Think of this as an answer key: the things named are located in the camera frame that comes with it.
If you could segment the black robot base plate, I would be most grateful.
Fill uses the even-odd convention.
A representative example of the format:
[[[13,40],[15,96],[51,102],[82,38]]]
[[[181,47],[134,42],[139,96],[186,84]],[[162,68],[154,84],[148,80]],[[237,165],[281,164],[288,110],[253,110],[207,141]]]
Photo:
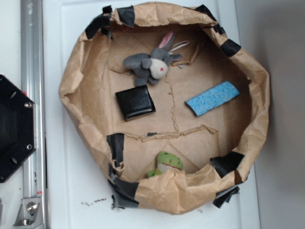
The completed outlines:
[[[36,149],[35,103],[0,76],[0,182],[5,183]]]

